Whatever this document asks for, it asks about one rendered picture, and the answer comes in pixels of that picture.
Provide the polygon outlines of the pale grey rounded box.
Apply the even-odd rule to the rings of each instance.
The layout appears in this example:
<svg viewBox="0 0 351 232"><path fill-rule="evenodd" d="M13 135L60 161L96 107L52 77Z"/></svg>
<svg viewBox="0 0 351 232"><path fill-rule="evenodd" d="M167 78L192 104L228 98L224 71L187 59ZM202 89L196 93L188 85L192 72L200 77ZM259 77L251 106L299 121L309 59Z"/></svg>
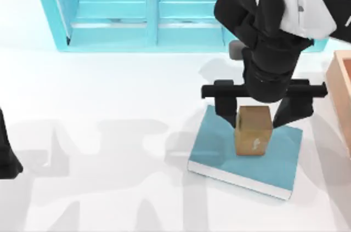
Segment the pale grey rounded box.
<svg viewBox="0 0 351 232"><path fill-rule="evenodd" d="M229 56L232 60L242 60L242 50L245 48L245 45L238 40L231 41L229 43Z"/></svg>

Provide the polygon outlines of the brown cardboard box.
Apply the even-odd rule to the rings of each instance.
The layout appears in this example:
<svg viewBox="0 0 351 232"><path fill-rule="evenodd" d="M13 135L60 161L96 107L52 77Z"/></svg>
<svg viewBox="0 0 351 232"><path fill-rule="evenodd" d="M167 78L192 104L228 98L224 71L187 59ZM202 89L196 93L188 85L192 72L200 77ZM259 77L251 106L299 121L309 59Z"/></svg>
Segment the brown cardboard box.
<svg viewBox="0 0 351 232"><path fill-rule="evenodd" d="M268 106L240 106L235 126L235 149L238 156L263 156L273 132Z"/></svg>

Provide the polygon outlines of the salmon-coloured shallow box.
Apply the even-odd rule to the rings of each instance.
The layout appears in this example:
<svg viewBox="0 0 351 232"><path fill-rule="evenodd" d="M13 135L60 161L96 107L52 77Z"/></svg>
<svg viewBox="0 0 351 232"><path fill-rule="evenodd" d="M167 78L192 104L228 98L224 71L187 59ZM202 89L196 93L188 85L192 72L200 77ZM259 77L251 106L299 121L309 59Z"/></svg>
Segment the salmon-coloured shallow box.
<svg viewBox="0 0 351 232"><path fill-rule="evenodd" d="M326 84L351 159L351 50L334 51Z"/></svg>

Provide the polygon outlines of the teal book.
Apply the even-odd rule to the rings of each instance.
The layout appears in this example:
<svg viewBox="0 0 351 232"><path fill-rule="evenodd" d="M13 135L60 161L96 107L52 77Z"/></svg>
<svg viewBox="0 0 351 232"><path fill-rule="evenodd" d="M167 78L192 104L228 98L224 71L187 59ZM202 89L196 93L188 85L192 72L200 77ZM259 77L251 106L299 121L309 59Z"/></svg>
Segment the teal book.
<svg viewBox="0 0 351 232"><path fill-rule="evenodd" d="M189 155L190 172L240 186L282 200L289 200L295 183L303 132L282 126L273 130L263 156L238 156L234 130L206 107Z"/></svg>

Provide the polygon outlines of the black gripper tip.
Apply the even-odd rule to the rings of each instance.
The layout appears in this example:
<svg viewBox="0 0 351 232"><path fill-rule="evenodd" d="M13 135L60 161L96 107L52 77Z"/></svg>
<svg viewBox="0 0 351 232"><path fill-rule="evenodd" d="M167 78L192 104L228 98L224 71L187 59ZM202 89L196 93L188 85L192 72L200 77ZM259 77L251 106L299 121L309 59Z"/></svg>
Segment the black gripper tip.
<svg viewBox="0 0 351 232"><path fill-rule="evenodd" d="M23 172L23 166L10 145L5 120L0 108L0 180L15 179Z"/></svg>

